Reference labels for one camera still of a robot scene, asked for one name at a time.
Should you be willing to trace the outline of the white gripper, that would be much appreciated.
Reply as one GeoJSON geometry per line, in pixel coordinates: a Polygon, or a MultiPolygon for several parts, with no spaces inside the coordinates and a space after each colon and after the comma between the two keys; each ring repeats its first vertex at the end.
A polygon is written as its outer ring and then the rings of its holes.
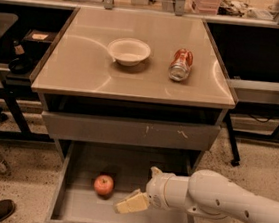
{"type": "Polygon", "coordinates": [[[116,214],[128,214],[145,211],[150,204],[160,209],[184,208],[188,193],[189,177],[163,173],[157,167],[151,167],[151,179],[146,191],[134,190],[128,196],[114,203],[116,214]]]}

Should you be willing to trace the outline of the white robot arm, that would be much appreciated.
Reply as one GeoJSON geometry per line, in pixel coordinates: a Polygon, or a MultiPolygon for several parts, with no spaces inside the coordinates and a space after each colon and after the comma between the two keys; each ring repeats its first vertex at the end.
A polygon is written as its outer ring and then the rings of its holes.
{"type": "Polygon", "coordinates": [[[231,217],[244,223],[279,223],[279,202],[251,193],[215,171],[204,169],[191,176],[164,173],[156,167],[151,171],[145,191],[135,190],[114,203],[117,214],[152,206],[213,220],[231,217]]]}

